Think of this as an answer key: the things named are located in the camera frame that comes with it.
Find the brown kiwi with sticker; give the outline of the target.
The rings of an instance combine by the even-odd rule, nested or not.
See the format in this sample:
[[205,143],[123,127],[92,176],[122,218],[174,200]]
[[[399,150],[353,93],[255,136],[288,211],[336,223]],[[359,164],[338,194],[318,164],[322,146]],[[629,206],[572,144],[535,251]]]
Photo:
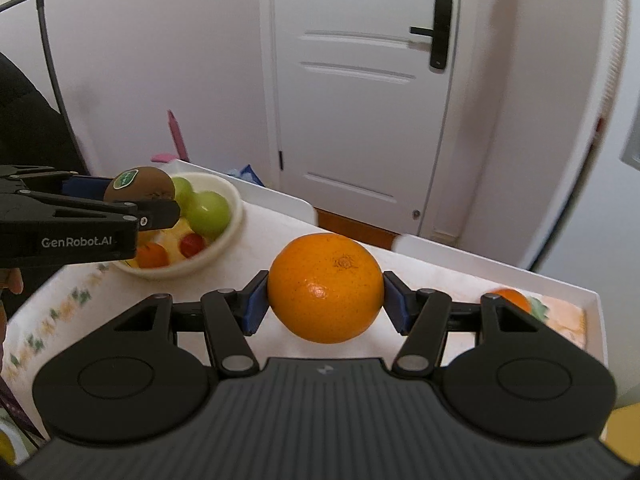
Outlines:
[[107,185],[104,202],[173,200],[175,185],[171,177],[155,167],[136,167],[121,172]]

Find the small tangerine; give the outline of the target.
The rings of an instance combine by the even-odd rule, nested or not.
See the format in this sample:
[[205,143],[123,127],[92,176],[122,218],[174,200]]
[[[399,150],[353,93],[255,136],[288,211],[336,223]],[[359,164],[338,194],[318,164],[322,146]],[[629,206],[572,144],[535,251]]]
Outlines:
[[158,269],[170,265],[167,250],[155,242],[139,246],[134,260],[140,269]]

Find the green apple front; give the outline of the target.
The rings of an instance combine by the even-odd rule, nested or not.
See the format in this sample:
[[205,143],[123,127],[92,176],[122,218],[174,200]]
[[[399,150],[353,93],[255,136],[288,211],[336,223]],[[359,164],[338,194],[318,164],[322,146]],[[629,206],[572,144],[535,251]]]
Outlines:
[[184,177],[172,177],[175,188],[175,202],[180,208],[180,216],[185,217],[194,199],[194,189],[189,180]]

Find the green apple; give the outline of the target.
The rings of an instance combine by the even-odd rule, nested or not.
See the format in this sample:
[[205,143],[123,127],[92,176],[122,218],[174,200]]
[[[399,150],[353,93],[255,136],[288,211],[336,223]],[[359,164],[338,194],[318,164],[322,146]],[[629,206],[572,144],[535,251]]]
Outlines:
[[180,208],[180,216],[185,217],[194,199],[194,189],[189,180],[184,177],[172,177],[175,188],[175,202]]
[[184,218],[194,233],[212,240],[227,229],[232,212],[224,196],[204,191],[193,195]]

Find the red cherry tomato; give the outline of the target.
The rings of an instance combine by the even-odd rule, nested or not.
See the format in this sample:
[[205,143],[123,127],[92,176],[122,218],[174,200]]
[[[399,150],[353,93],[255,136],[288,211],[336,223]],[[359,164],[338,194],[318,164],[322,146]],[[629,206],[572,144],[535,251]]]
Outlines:
[[179,242],[178,248],[184,258],[190,259],[207,247],[206,239],[198,233],[188,233]]

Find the large orange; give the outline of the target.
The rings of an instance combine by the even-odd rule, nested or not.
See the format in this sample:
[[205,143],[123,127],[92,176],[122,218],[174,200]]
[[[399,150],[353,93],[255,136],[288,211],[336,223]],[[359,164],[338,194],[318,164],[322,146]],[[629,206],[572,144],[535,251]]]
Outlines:
[[383,272],[359,243],[334,233],[297,237],[271,263],[268,300],[294,335],[341,344],[364,333],[384,299]]
[[528,298],[516,289],[498,288],[491,290],[490,293],[491,295],[499,296],[506,301],[509,301],[511,304],[514,304],[515,307],[518,307],[528,314],[531,314],[533,312],[532,305],[530,304]]

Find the large yellow-brown apple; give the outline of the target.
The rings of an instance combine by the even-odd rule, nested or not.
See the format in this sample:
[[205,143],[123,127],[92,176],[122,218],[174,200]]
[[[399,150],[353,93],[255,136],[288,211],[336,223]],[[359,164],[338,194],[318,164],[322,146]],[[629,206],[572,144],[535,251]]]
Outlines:
[[162,234],[161,230],[139,231],[137,234],[137,246],[140,247],[154,242],[160,234]]

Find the pink plastic object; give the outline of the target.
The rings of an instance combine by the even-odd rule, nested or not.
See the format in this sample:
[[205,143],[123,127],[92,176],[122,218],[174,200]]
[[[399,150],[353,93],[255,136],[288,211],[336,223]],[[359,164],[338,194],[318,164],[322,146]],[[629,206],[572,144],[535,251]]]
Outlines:
[[190,157],[186,150],[186,144],[184,143],[180,126],[171,110],[168,110],[167,112],[167,122],[172,142],[174,142],[175,151],[173,153],[155,154],[151,157],[151,162],[158,162],[159,164],[168,164],[168,162],[172,162],[173,160],[190,162]]

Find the cream bowl with bear print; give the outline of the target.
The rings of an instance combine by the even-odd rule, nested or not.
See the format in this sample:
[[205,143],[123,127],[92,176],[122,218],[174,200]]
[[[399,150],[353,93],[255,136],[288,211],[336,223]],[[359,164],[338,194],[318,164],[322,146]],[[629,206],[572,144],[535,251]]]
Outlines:
[[224,230],[217,238],[206,238],[207,247],[193,258],[187,259],[180,254],[178,244],[188,233],[193,232],[186,221],[186,218],[179,218],[178,222],[170,229],[163,229],[162,234],[154,240],[168,252],[170,265],[158,269],[140,269],[136,265],[134,258],[125,261],[116,261],[114,266],[122,272],[144,278],[145,280],[161,281],[170,278],[184,278],[201,270],[216,260],[233,242],[238,234],[243,220],[244,203],[238,188],[230,181],[217,176],[216,174],[203,174],[202,172],[187,172],[177,174],[175,177],[184,177],[193,186],[194,193],[213,191],[224,196],[227,200],[232,218]]

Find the floral tablecloth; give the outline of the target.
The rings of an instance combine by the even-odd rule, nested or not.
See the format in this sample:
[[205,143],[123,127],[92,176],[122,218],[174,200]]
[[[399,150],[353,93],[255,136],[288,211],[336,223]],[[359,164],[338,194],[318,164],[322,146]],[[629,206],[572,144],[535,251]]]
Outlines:
[[[24,412],[39,425],[32,381],[45,362],[154,292],[168,292],[183,302],[217,288],[240,289],[258,271],[269,269],[291,240],[317,230],[280,212],[247,204],[231,246],[185,278],[148,281],[113,263],[66,266],[11,318],[2,377]],[[373,247],[370,252],[382,269],[395,272],[409,287],[442,290],[457,301],[475,302],[485,292],[516,289],[533,298],[535,312],[545,314],[550,327],[596,358],[603,356],[600,300],[594,292],[414,236],[399,237],[391,250]]]

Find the blue plastic bag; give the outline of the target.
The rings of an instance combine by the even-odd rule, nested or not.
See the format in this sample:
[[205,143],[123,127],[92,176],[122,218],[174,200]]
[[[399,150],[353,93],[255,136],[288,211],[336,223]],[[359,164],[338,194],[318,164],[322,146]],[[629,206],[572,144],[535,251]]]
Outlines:
[[262,179],[258,177],[252,166],[246,165],[242,169],[232,169],[228,172],[230,177],[234,177],[254,185],[265,186]]

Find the black metal stand pole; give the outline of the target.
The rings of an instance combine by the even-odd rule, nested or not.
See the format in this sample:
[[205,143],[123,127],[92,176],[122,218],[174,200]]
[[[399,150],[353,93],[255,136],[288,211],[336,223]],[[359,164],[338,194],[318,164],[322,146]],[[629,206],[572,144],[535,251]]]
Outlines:
[[[14,8],[14,6],[18,6],[19,4],[22,4],[27,1],[30,1],[30,0],[8,0],[6,2],[2,2],[1,11],[6,12],[7,10]],[[70,122],[70,116],[68,116],[66,105],[62,95],[62,90],[60,87],[60,83],[58,82],[58,74],[56,73],[56,69],[54,65],[53,53],[51,50],[50,38],[48,33],[47,18],[46,18],[46,3],[44,2],[44,0],[34,0],[34,1],[35,1],[36,11],[37,11],[39,35],[40,35],[40,42],[41,42],[44,62],[46,63],[50,86],[53,91],[55,103],[56,103],[56,106],[58,107],[58,114],[61,115],[61,117],[65,122],[66,130],[70,135],[70,140],[72,141],[75,152],[78,155],[78,158],[81,162],[82,173],[90,174],[87,161],[85,159],[85,156],[81,153],[80,144],[78,142],[72,123]]]

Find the white panel door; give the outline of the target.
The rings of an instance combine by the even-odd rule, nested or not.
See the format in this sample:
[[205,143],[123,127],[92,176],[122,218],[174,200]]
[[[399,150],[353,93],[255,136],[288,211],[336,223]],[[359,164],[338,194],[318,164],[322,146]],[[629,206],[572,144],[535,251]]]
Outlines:
[[282,191],[396,233],[424,221],[442,145],[458,31],[430,66],[435,0],[264,0]]

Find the yellow chair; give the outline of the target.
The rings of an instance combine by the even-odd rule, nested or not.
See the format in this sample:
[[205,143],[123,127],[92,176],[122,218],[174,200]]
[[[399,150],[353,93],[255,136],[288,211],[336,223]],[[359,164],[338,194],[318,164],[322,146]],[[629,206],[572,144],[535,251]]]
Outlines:
[[640,463],[640,403],[616,408],[608,418],[601,441],[631,465]]

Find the white wardrobe door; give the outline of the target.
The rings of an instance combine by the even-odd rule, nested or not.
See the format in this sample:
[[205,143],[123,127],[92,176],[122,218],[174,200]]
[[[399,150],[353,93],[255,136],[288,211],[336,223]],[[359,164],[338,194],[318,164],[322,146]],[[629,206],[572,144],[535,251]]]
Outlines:
[[532,268],[596,292],[617,405],[639,400],[639,170],[620,160],[639,108],[639,0],[605,0],[612,65],[588,152]]

